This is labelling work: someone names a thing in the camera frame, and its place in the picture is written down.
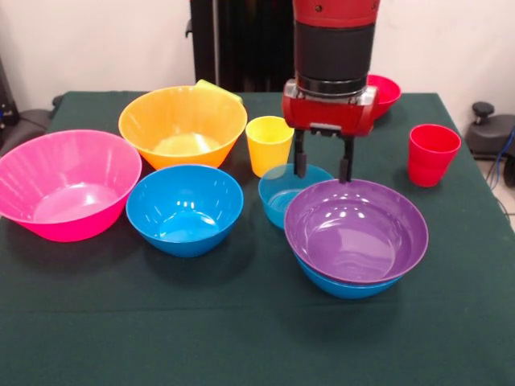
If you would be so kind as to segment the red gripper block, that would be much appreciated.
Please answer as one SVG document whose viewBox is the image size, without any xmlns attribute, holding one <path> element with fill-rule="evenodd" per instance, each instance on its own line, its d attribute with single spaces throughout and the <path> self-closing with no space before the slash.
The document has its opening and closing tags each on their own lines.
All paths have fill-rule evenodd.
<svg viewBox="0 0 515 386">
<path fill-rule="evenodd" d="M 339 181 L 350 183 L 354 155 L 354 137 L 365 137 L 373 128 L 374 113 L 379 101 L 379 89 L 367 85 L 352 96 L 322 98 L 311 96 L 288 80 L 282 94 L 282 113 L 286 123 L 295 129 L 294 174 L 304 178 L 307 155 L 304 151 L 304 130 L 339 135 L 344 141 L 340 160 Z"/>
</svg>

